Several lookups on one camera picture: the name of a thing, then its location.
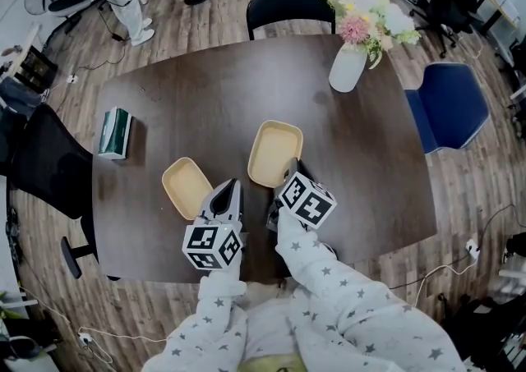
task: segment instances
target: white shoe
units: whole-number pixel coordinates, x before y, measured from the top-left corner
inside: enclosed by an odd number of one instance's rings
[[[136,47],[137,45],[143,44],[147,40],[152,39],[152,37],[154,36],[154,33],[155,33],[155,30],[153,29],[143,30],[139,38],[132,40],[131,45]]]

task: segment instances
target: yellow tray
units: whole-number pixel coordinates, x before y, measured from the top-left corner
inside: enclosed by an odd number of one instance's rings
[[[248,159],[248,176],[269,188],[283,184],[290,159],[301,158],[302,147],[303,133],[296,126],[279,121],[263,122]]]
[[[190,158],[180,158],[163,173],[163,186],[173,205],[186,220],[199,215],[201,203],[212,192],[205,174]]]

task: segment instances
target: star print sleeve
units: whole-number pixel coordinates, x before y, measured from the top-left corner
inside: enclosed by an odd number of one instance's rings
[[[163,352],[150,359],[143,372],[179,370],[196,365],[210,354],[231,356],[234,364],[239,362],[244,344],[238,343],[246,338],[246,314],[233,306],[233,300],[245,293],[247,285],[238,280],[238,270],[234,274],[214,271],[201,279],[196,313],[170,333]]]
[[[403,370],[465,372],[449,336],[435,321],[384,283],[340,263],[284,209],[278,230],[276,250],[311,293],[312,323],[319,321],[328,339],[343,336],[362,354],[394,361]]]

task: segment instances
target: flower vase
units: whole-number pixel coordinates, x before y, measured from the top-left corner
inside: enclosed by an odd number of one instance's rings
[[[360,79],[366,60],[365,51],[344,44],[330,69],[330,85],[341,93],[350,92]]]

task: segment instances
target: tissue box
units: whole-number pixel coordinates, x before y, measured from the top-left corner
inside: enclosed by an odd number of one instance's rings
[[[99,156],[110,159],[126,158],[131,119],[132,115],[117,107],[104,114]]]

